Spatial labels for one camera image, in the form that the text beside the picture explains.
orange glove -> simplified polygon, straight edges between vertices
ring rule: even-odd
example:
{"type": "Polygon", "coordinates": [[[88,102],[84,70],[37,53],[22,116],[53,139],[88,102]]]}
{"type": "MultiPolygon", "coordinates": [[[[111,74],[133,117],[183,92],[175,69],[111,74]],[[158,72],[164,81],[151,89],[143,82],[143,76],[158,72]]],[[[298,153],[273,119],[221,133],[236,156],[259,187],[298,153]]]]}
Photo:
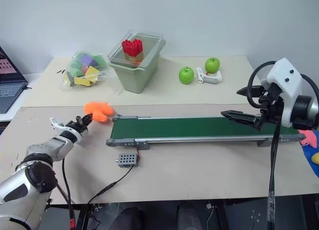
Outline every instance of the orange glove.
{"type": "Polygon", "coordinates": [[[98,122],[106,122],[108,120],[107,115],[114,113],[111,106],[108,103],[89,102],[84,105],[85,114],[93,114],[92,120],[98,122]]]}

clear plastic lid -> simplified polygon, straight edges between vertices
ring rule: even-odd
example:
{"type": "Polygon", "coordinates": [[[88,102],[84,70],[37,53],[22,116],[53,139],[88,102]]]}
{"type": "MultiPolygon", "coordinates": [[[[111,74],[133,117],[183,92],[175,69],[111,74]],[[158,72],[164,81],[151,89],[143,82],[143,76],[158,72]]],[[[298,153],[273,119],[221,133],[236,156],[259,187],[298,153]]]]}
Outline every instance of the clear plastic lid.
{"type": "Polygon", "coordinates": [[[130,30],[123,37],[120,43],[118,43],[115,46],[115,48],[108,54],[108,58],[110,62],[114,64],[123,64],[131,68],[146,68],[149,65],[155,53],[157,52],[157,49],[160,46],[160,42],[162,39],[162,34],[130,30]],[[122,41],[126,39],[130,41],[133,41],[134,39],[140,39],[142,41],[144,58],[140,63],[125,59],[122,48],[122,41]]]}

green apple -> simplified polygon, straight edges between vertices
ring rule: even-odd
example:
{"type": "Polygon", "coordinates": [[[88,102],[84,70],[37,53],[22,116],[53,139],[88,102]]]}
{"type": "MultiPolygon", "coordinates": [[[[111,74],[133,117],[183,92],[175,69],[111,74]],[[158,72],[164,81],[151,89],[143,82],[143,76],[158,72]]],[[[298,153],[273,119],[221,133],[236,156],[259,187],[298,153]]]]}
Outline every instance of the green apple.
{"type": "Polygon", "coordinates": [[[194,70],[187,66],[183,67],[182,69],[180,69],[178,76],[181,83],[189,84],[194,79],[194,70]]]}
{"type": "Polygon", "coordinates": [[[212,74],[216,73],[219,66],[220,66],[219,59],[214,58],[214,57],[209,58],[205,62],[205,69],[206,69],[206,72],[208,72],[208,73],[212,73],[212,74]]]}

laptop keyboard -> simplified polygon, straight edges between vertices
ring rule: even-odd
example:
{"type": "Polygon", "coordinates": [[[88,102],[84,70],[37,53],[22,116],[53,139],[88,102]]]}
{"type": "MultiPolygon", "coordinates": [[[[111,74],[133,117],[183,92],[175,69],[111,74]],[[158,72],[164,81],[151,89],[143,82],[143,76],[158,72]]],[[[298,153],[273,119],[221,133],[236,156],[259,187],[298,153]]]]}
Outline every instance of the laptop keyboard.
{"type": "Polygon", "coordinates": [[[1,84],[0,85],[0,98],[13,97],[23,86],[23,83],[1,84]]]}

laptop screen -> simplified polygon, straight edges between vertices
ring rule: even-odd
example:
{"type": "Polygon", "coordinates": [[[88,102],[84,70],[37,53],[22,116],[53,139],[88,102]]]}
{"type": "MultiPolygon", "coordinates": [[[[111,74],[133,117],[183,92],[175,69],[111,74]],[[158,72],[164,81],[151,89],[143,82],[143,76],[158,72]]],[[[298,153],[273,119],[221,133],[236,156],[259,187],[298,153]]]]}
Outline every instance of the laptop screen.
{"type": "Polygon", "coordinates": [[[0,47],[0,83],[22,81],[26,81],[26,79],[0,47]]]}

